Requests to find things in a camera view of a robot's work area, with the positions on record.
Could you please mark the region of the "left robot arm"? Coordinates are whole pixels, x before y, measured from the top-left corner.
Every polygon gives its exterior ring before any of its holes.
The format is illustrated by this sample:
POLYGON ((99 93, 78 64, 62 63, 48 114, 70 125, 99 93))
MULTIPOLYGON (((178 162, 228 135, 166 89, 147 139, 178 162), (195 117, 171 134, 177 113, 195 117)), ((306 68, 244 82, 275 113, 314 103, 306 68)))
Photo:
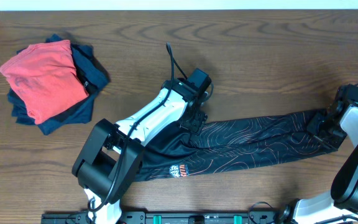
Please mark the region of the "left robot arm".
POLYGON ((99 121, 71 170, 88 197, 88 209, 68 219, 75 223, 116 223, 119 201, 140 170, 146 146, 174 128, 198 134, 207 115, 200 110, 210 97, 210 78, 167 80, 157 97, 132 116, 99 121))

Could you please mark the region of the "black printed cycling jersey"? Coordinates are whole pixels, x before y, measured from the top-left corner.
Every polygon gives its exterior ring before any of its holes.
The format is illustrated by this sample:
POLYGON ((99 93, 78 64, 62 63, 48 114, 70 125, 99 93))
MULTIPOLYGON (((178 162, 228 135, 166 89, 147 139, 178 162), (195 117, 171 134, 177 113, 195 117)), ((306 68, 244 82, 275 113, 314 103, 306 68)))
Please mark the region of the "black printed cycling jersey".
POLYGON ((215 174, 334 152, 307 130, 321 110, 207 123, 192 134, 171 123, 146 146, 135 181, 215 174))

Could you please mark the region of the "folded red shirt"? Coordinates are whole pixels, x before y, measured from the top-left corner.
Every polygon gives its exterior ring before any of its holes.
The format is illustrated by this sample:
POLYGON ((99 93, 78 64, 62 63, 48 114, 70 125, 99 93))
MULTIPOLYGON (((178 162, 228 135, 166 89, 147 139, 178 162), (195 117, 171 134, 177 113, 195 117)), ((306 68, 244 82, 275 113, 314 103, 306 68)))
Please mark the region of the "folded red shirt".
POLYGON ((0 67, 27 115, 41 124, 88 97, 76 75, 71 42, 29 45, 0 67))

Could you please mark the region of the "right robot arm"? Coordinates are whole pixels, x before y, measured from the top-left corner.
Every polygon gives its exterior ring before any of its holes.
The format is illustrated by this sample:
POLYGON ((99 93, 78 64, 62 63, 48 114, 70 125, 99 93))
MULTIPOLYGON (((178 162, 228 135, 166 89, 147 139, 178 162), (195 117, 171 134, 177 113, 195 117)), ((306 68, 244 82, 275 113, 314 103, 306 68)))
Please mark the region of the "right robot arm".
POLYGON ((307 130, 330 149, 337 149, 349 138, 354 150, 329 192, 287 205, 279 223, 358 222, 358 83, 340 86, 334 102, 312 119, 307 130))

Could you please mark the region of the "folded navy blue shirt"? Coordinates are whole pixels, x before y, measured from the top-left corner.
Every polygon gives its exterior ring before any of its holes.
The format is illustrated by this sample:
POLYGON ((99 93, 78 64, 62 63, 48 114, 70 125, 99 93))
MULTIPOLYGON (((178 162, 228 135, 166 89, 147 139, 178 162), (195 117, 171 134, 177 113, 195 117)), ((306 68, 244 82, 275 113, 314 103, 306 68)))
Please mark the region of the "folded navy blue shirt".
POLYGON ((89 93, 89 97, 45 122, 35 124, 35 120, 27 115, 23 100, 10 89, 7 100, 13 104, 11 116, 16 117, 16 123, 29 126, 36 125, 44 135, 49 135, 63 125, 85 124, 91 121, 94 100, 110 82, 110 78, 107 71, 95 59, 92 46, 80 45, 75 42, 71 44, 71 51, 77 77, 89 93))

